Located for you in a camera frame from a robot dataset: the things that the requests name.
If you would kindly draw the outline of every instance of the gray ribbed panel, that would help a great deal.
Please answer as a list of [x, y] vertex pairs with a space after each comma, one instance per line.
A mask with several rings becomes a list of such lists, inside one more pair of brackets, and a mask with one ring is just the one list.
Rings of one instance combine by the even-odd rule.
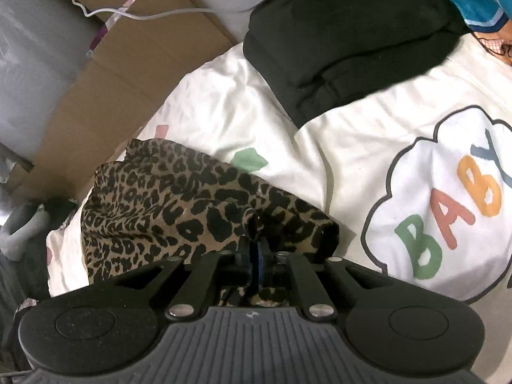
[[477, 384], [461, 371], [431, 380], [395, 377], [352, 354], [336, 329], [294, 308], [210, 308], [173, 324], [155, 350], [116, 373], [68, 378], [37, 371], [24, 384]]

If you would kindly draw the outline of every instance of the leopard print cloth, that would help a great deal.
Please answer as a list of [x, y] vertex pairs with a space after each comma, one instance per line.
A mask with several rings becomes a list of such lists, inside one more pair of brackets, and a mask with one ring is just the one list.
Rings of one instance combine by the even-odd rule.
[[273, 251], [332, 255], [339, 226], [261, 178], [172, 141], [132, 140], [102, 165], [82, 212], [90, 283], [170, 256], [194, 263], [265, 236]]

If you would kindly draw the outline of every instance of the white blanket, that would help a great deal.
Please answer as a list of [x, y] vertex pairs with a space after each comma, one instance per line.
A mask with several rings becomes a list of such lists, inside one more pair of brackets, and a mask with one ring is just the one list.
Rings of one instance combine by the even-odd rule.
[[[473, 371], [505, 384], [511, 92], [512, 69], [466, 35], [427, 74], [298, 131], [238, 45], [185, 76], [139, 138], [164, 137], [253, 171], [348, 226], [338, 255], [471, 302], [486, 327]], [[79, 218], [49, 236], [52, 295], [88, 284]]]

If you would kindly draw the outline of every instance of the white cable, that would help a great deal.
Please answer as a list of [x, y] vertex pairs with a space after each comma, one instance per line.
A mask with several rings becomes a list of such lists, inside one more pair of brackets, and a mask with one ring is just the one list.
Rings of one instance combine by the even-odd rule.
[[223, 14], [238, 14], [238, 13], [252, 11], [259, 4], [258, 3], [256, 5], [254, 5], [253, 7], [247, 8], [245, 10], [239, 10], [239, 11], [212, 10], [211, 8], [180, 8], [178, 10], [171, 10], [171, 11], [168, 11], [168, 12], [161, 12], [161, 13], [153, 14], [153, 15], [150, 15], [150, 16], [137, 16], [135, 14], [130, 14], [130, 13], [128, 13], [126, 11], [123, 11], [123, 10], [120, 10], [118, 8], [98, 8], [98, 10], [94, 10], [94, 11], [88, 12], [87, 9], [85, 8], [85, 6], [82, 5], [81, 3], [79, 3], [78, 1], [71, 0], [71, 2], [74, 5], [80, 7], [82, 9], [82, 12], [84, 13], [84, 16], [86, 16], [86, 17], [92, 17], [92, 16], [95, 16], [96, 14], [101, 13], [101, 12], [112, 12], [112, 13], [119, 14], [121, 16], [128, 17], [129, 19], [133, 19], [133, 20], [155, 20], [155, 19], [160, 19], [162, 17], [171, 16], [171, 15], [174, 15], [174, 14], [184, 14], [184, 13], [188, 13], [188, 12], [210, 12], [210, 13], [223, 13]]

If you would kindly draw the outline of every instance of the green printed shape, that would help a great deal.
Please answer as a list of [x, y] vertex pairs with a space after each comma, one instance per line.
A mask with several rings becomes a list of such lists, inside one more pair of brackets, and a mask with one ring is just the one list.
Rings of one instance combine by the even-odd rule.
[[265, 167], [268, 162], [258, 154], [255, 148], [250, 147], [237, 151], [233, 160], [231, 160], [231, 164], [246, 172], [256, 172]]
[[[409, 231], [409, 226], [411, 225], [416, 228], [416, 238]], [[419, 215], [408, 216], [395, 228], [396, 235], [402, 240], [409, 253], [413, 266], [413, 276], [418, 280], [427, 280], [434, 277], [439, 271], [443, 260], [441, 247], [432, 236], [423, 233], [423, 228], [423, 220]], [[427, 264], [421, 266], [419, 259], [427, 249], [430, 252], [430, 260]]]

